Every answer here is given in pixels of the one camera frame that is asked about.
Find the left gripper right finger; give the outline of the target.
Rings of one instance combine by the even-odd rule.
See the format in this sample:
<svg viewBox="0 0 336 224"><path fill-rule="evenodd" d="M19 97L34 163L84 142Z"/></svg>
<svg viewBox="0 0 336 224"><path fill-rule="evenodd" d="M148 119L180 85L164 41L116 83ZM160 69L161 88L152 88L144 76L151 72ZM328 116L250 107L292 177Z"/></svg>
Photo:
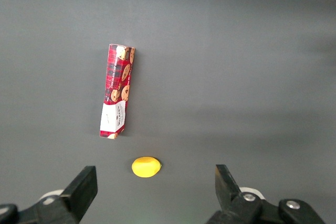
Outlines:
<svg viewBox="0 0 336 224"><path fill-rule="evenodd" d="M215 190L221 210L207 223L325 223L302 200L282 199L273 205L260 191L239 187L226 165L216 165Z"/></svg>

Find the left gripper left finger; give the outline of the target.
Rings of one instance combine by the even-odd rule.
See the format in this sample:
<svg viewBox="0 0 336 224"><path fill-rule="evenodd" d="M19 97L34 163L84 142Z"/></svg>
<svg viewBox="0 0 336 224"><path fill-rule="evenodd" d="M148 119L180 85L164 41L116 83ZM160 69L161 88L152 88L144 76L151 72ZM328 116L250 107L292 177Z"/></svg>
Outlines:
<svg viewBox="0 0 336 224"><path fill-rule="evenodd" d="M65 189L44 194L25 210L1 204L1 223L80 223L97 192L96 167L86 166Z"/></svg>

